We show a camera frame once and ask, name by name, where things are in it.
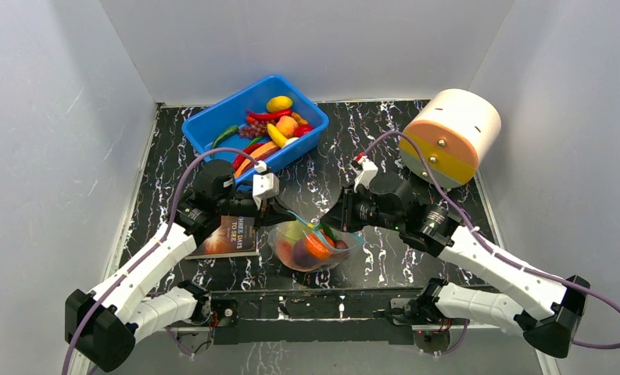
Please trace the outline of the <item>green toy cabbage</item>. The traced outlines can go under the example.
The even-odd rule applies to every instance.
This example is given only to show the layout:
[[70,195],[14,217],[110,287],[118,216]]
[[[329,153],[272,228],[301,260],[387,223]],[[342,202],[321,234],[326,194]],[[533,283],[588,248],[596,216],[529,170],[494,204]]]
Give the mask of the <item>green toy cabbage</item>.
[[281,226],[281,238],[291,245],[304,239],[310,232],[311,229],[304,222],[298,220],[284,223]]

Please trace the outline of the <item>clear zip top bag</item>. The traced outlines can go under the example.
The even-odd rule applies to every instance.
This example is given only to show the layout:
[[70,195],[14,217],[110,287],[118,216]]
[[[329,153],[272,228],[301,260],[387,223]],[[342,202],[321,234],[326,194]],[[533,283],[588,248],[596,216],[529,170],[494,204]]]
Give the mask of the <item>clear zip top bag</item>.
[[358,233],[344,233],[299,216],[268,229],[267,243],[287,268],[299,272],[329,270],[363,248]]

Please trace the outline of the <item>purple toy eggplant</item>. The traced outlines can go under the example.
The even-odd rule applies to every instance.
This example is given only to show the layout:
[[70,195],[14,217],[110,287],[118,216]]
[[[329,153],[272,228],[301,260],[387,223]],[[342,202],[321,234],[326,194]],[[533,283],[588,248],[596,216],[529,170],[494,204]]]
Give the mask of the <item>purple toy eggplant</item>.
[[315,269],[318,259],[310,253],[306,244],[306,238],[299,239],[292,247],[291,260],[295,266],[301,269]]

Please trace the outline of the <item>orange toy orange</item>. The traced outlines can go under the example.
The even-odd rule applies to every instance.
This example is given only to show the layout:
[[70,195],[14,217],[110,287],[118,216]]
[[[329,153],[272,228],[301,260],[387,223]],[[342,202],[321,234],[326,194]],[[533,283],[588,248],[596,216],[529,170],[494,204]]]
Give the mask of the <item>orange toy orange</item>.
[[306,236],[308,250],[319,260],[325,260],[332,256],[335,242],[320,234],[308,234]]

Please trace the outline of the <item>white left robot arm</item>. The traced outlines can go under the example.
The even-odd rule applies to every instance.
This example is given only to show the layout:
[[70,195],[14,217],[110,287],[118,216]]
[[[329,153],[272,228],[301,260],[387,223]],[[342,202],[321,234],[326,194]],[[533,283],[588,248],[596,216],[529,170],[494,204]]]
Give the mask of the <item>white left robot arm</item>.
[[235,171],[223,159],[195,159],[174,193],[167,222],[111,277],[84,292],[73,291],[64,305],[64,336],[69,345],[62,372],[75,352],[105,373],[122,365],[142,339],[173,323],[202,325],[210,319],[210,295],[183,281],[147,299],[162,275],[194,252],[225,216],[244,216],[254,226],[293,220],[277,198],[279,180],[263,161],[254,165],[253,187],[240,191]]

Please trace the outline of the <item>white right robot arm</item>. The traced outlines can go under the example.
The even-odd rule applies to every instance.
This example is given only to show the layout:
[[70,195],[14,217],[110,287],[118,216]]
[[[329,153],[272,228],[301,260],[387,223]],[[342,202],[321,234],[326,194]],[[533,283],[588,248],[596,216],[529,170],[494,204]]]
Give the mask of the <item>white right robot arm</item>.
[[478,242],[475,232],[448,209],[418,199],[398,176],[383,173],[368,186],[343,187],[320,222],[345,233],[365,227],[394,230],[410,248],[470,270],[496,289],[469,289],[432,278],[415,300],[392,304],[387,314],[396,323],[474,320],[521,335],[533,348],[555,358],[568,355],[586,304],[579,289],[589,283],[574,275],[569,281],[576,286],[566,287],[533,275],[532,267],[505,263],[503,249],[488,252],[490,242]]

